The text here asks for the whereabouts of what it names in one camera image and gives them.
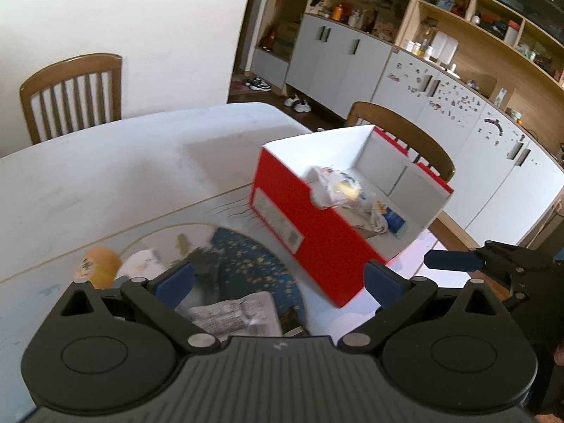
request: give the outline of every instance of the blue gripper pad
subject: blue gripper pad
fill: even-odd
[[[484,261],[472,251],[427,251],[424,264],[437,270],[455,270],[458,272],[475,272],[484,267]]]
[[[384,264],[372,260],[364,267],[364,286],[382,308],[387,308],[402,298],[411,283]]]
[[[175,309],[194,287],[194,267],[188,262],[160,274],[154,296],[167,307]]]

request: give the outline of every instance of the chair backrest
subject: chair backrest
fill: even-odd
[[[425,159],[427,167],[437,170],[444,181],[450,181],[455,174],[455,166],[441,145],[397,112],[374,103],[357,101],[349,111],[345,126],[357,125],[359,119],[368,121],[384,132],[392,134],[396,141],[404,142],[408,149],[417,153],[415,163],[419,162],[421,158]]]
[[[96,53],[39,70],[20,87],[33,144],[121,119],[121,57]]]

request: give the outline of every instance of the shoe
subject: shoe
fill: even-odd
[[[288,98],[286,99],[286,101],[284,102],[284,106],[287,106],[287,107],[291,108],[291,107],[293,107],[295,104],[297,104],[298,101],[300,101],[300,98],[299,98],[296,94],[294,94],[293,97],[288,97]]]
[[[266,82],[264,82],[262,80],[262,78],[259,78],[258,76],[253,79],[250,84],[249,84],[249,89],[251,89],[252,91],[264,91],[264,92],[268,92],[270,89],[272,89]]]
[[[296,111],[296,112],[310,112],[311,111],[311,105],[305,100],[300,100],[297,104],[295,104],[294,111]]]

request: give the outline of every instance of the box label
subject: box label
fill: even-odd
[[[274,233],[278,235],[282,243],[292,254],[295,254],[298,248],[300,248],[304,236],[260,188],[255,190],[253,207],[255,207]]]

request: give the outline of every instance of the cabinet door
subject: cabinet door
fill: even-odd
[[[487,104],[470,136],[453,160],[454,189],[445,212],[466,228],[511,172],[529,138],[507,117]]]
[[[411,54],[392,50],[372,103],[415,122],[425,106],[425,94],[438,75],[437,70]]]
[[[370,101],[384,65],[390,56],[391,46],[371,36],[351,30],[352,50],[344,80],[332,110],[343,119],[356,101]]]
[[[321,55],[315,75],[307,94],[323,106],[331,109],[341,84],[354,48],[353,30],[329,22],[322,39]]]
[[[304,16],[295,42],[286,82],[307,93],[321,55],[322,38],[329,22],[314,16]]]
[[[480,245],[486,240],[514,245],[542,217],[563,186],[560,167],[529,141],[508,177],[466,231]]]
[[[483,98],[440,73],[416,123],[454,160],[485,106]]]

